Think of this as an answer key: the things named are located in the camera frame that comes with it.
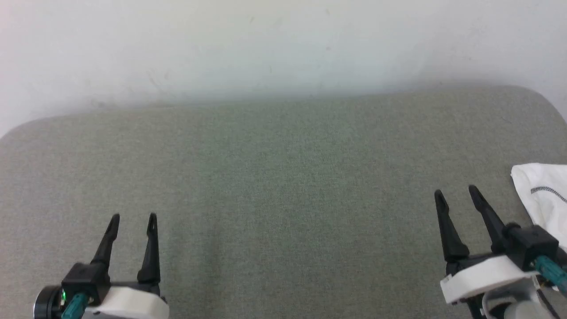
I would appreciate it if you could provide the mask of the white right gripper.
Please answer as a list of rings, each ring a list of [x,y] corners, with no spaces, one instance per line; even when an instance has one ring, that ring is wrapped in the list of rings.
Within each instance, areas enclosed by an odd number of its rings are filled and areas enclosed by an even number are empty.
[[[503,221],[475,185],[470,184],[468,190],[473,205],[481,214],[488,231],[492,253],[504,254],[506,240],[502,234],[505,226]],[[464,267],[464,263],[478,261],[478,257],[465,259],[469,257],[470,251],[456,231],[449,215],[448,203],[441,190],[435,190],[434,200],[443,258],[447,262],[446,276],[441,280],[445,303],[459,303],[486,293],[498,294],[499,290],[512,289],[513,284],[522,283],[523,280],[527,280],[527,287],[520,288],[519,292],[511,292],[511,294],[518,299],[539,303],[537,289],[533,282],[536,272],[521,270],[507,256],[484,258],[475,265]]]

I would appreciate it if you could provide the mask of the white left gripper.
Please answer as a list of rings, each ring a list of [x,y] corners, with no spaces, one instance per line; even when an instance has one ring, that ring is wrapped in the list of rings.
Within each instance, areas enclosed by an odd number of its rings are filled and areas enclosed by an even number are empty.
[[[120,214],[114,214],[101,239],[91,264],[100,264],[108,271],[112,247],[120,224]],[[159,234],[156,213],[151,213],[146,230],[147,245],[137,282],[114,283],[98,306],[88,306],[84,319],[168,319],[170,306],[162,296],[159,261]]]

